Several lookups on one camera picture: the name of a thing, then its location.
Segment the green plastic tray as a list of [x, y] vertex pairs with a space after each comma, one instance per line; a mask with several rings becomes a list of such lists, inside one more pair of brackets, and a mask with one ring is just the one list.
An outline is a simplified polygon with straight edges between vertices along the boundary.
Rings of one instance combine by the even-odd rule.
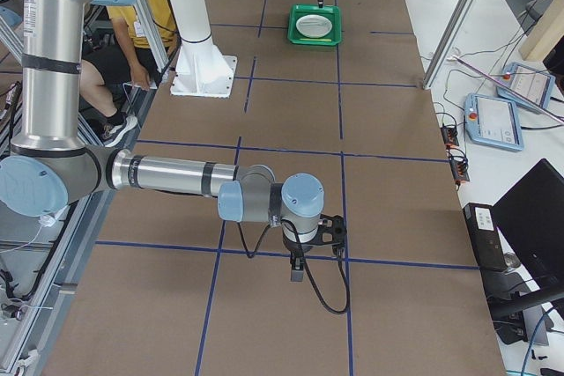
[[[334, 41], [333, 45], [310, 45], [303, 44], [298, 41], [300, 38], [307, 38], [300, 34], [296, 29], [296, 20], [302, 16], [308, 14], [323, 15], [328, 18], [333, 27], [329, 34], [322, 38], [309, 38], [309, 39], [332, 39]], [[325, 5], [323, 8], [319, 8], [316, 4], [295, 4], [292, 6], [289, 16], [287, 39], [293, 44], [299, 45], [309, 45], [309, 46], [327, 46], [333, 47], [337, 46], [342, 40], [342, 29], [341, 29], [341, 11], [337, 6]]]

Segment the white round plate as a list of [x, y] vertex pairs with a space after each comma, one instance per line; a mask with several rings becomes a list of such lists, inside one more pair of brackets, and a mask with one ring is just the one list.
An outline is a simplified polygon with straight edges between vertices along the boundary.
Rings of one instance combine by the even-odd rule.
[[332, 30], [331, 21], [323, 15], [308, 14], [296, 20], [296, 29], [307, 38], [322, 38]]

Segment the yellow plastic spoon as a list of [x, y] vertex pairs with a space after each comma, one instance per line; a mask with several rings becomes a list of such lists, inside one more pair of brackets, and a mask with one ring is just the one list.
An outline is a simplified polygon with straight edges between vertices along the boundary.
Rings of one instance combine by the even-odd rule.
[[298, 39], [300, 43], [310, 44], [310, 45], [333, 45], [334, 41], [332, 39], [309, 39], [300, 38]]

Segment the near orange black hub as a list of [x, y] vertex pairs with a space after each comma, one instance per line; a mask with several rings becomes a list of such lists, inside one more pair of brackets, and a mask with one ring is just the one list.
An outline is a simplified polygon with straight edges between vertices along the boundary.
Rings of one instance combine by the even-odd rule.
[[459, 187], [470, 180], [468, 174], [469, 161], [466, 153], [456, 147], [447, 149], [449, 165], [455, 184]]

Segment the orange black hub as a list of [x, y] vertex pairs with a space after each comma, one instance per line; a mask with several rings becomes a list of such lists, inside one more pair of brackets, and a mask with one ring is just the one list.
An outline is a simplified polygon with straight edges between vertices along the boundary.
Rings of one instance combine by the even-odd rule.
[[458, 130], [457, 125], [441, 125], [440, 127], [442, 140], [447, 148], [458, 147]]
[[449, 165], [455, 184], [459, 187], [470, 180], [468, 174], [469, 161], [466, 153], [456, 147], [447, 149]]

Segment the black mini computer box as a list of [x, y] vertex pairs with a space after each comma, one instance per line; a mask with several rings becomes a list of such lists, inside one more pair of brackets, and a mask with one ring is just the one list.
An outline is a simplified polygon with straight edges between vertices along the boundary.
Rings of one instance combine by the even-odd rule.
[[485, 270], [504, 272], [508, 266], [492, 207], [482, 203], [467, 203], [463, 207], [463, 214], [478, 266]]

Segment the far orange black hub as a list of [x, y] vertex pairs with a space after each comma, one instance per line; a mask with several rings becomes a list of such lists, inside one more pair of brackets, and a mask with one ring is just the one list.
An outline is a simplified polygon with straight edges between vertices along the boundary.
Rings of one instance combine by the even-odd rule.
[[447, 148], [458, 147], [458, 130], [457, 125], [441, 125], [440, 127], [442, 140]]

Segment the near blue teach pendant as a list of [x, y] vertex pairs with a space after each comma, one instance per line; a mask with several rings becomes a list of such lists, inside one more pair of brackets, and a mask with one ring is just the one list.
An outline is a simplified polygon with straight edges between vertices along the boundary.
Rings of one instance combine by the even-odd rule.
[[465, 130], [475, 144], [522, 151], [523, 134], [512, 100], [470, 93], [464, 101]]

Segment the blue teach pendant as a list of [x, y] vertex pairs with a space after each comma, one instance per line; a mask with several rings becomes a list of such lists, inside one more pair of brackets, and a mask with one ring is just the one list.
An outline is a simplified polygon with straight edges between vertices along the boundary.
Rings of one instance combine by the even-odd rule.
[[464, 101], [465, 130], [475, 144], [522, 151], [523, 134], [512, 100], [470, 93]]
[[555, 87], [555, 77], [548, 71], [516, 62], [504, 68], [500, 82], [542, 108], [547, 108]]

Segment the seated person yellow shirt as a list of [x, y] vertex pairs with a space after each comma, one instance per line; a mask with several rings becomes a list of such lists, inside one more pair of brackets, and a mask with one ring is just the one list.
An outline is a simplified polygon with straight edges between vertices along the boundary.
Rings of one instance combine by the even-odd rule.
[[[148, 0], [148, 4], [163, 45], [171, 48], [176, 42], [176, 23], [168, 0]], [[116, 43], [85, 56], [79, 93], [106, 118], [100, 139], [107, 147], [112, 147], [135, 128], [137, 117], [125, 114], [115, 106], [109, 86], [129, 82], [147, 90], [160, 77], [135, 8], [110, 6], [108, 16]]]

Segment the wooden board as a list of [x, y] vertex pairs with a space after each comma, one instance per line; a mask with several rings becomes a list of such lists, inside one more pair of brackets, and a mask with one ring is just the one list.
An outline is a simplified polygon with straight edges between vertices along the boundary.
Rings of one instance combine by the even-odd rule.
[[563, 0], [534, 0], [524, 13], [536, 20], [526, 41], [519, 48], [525, 61], [544, 60], [563, 37]]

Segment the far blue teach pendant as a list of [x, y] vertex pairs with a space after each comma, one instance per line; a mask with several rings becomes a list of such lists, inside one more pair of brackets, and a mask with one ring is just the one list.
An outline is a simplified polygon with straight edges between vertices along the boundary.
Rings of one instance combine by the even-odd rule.
[[516, 62], [504, 68], [500, 82], [542, 108], [547, 108], [555, 87], [555, 77], [548, 71]]

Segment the black computer monitor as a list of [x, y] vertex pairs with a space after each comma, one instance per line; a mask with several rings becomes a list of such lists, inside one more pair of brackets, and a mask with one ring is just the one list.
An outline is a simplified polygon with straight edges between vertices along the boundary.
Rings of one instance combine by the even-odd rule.
[[492, 303], [493, 319], [563, 304], [563, 176], [541, 159], [493, 206], [493, 219], [539, 289]]

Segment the aluminium frame post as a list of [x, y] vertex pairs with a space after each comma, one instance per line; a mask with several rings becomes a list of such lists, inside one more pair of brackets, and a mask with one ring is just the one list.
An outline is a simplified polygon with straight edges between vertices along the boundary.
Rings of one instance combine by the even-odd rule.
[[422, 81], [424, 89], [430, 89], [436, 80], [442, 65], [445, 63], [462, 24], [476, 0], [458, 0], [456, 7], [449, 19], [446, 29], [440, 39], [433, 59], [429, 64]]

